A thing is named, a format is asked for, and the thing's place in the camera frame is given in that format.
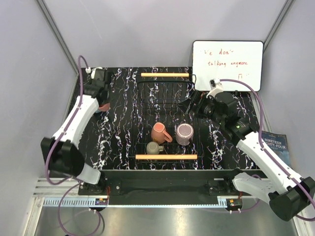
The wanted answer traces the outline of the pink cup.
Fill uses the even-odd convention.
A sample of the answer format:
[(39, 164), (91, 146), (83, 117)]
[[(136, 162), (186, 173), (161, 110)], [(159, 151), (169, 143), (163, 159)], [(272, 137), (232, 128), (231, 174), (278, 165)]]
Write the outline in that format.
[(110, 109), (110, 103), (106, 103), (98, 108), (99, 112), (106, 112)]

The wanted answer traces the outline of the purple mug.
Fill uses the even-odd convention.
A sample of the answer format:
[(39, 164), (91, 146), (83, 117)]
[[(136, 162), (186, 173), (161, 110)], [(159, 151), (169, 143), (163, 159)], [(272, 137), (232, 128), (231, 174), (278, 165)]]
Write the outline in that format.
[(190, 124), (182, 123), (176, 129), (175, 139), (178, 144), (187, 146), (193, 139), (194, 129)]

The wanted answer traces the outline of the orange floral mug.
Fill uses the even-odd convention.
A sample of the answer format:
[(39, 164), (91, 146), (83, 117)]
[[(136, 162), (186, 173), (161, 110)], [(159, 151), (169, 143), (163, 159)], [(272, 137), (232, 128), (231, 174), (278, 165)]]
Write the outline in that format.
[(164, 142), (171, 143), (173, 141), (172, 136), (166, 131), (165, 125), (161, 122), (154, 124), (151, 131), (151, 138), (158, 144), (162, 144)]

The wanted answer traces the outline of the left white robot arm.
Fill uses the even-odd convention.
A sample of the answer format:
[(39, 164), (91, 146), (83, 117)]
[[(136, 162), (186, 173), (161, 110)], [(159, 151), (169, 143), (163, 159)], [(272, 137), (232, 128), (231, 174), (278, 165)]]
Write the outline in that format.
[(102, 67), (87, 69), (86, 72), (91, 74), (91, 80), (81, 85), (73, 109), (52, 138), (43, 138), (40, 146), (47, 178), (50, 171), (74, 177), (88, 183), (89, 189), (100, 195), (106, 190), (106, 182), (101, 179), (99, 170), (85, 162), (78, 147), (91, 117), (110, 109), (113, 72)]

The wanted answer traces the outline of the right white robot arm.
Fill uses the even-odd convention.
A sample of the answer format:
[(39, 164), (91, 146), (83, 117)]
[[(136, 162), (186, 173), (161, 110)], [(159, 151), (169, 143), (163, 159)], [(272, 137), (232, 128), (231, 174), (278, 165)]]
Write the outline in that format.
[(190, 98), (177, 106), (193, 118), (210, 119), (217, 124), (223, 136), (249, 156), (269, 179), (263, 182), (238, 171), (234, 178), (223, 183), (227, 194), (234, 195), (238, 191), (248, 193), (266, 202), (283, 221), (299, 217), (302, 210), (315, 204), (314, 179), (303, 178), (263, 143), (255, 127), (238, 115), (237, 102), (231, 93), (206, 95), (195, 90)]

